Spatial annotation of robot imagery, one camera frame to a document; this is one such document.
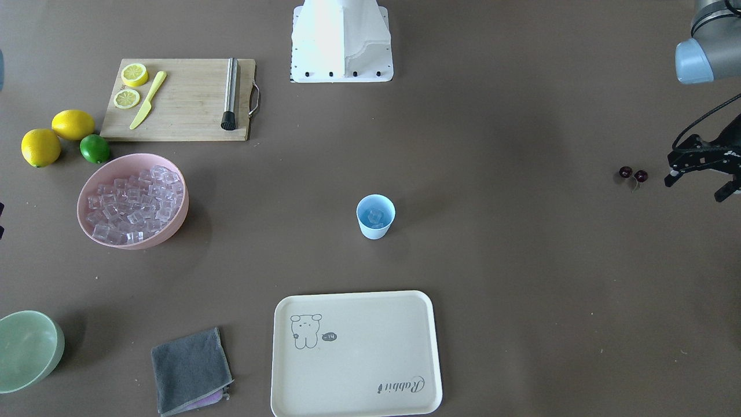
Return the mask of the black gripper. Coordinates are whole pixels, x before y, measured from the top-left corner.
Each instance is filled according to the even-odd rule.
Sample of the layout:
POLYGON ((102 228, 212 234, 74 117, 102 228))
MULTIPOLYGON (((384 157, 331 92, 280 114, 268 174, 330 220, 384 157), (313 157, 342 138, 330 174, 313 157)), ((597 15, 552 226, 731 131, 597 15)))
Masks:
MULTIPOLYGON (((683 139, 670 151, 667 161, 670 172, 664 178, 666 187, 672 187, 681 174, 697 170, 712 169, 725 174, 739 174, 740 116, 730 122, 713 141, 704 141, 698 134, 683 139)), ((721 203, 731 195, 740 193, 740 187, 740 179, 734 178, 714 193, 714 200, 721 203)))

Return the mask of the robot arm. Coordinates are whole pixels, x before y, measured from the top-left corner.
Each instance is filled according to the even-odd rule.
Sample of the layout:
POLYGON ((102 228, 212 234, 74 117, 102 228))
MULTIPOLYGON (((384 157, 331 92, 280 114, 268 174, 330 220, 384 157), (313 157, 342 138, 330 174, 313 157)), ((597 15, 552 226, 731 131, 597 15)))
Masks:
MULTIPOLYGON (((740 18, 738 1, 696 1, 689 39, 675 51, 677 79, 684 85, 710 83, 740 74, 740 18)), ((715 140, 705 141, 700 135, 688 135, 699 122, 739 100, 739 95, 707 111, 683 129, 672 143, 667 156, 670 173, 666 187, 672 187, 685 174, 713 170, 731 176, 714 193, 722 202, 740 190, 740 116, 723 129, 715 140)))

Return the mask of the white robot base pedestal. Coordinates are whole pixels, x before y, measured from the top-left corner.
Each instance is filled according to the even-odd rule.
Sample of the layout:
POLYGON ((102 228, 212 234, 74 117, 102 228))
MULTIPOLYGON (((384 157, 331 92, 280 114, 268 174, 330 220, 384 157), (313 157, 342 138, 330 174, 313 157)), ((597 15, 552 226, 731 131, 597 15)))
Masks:
POLYGON ((294 8, 293 83, 372 83, 394 78, 387 8, 376 1, 305 1, 294 8))

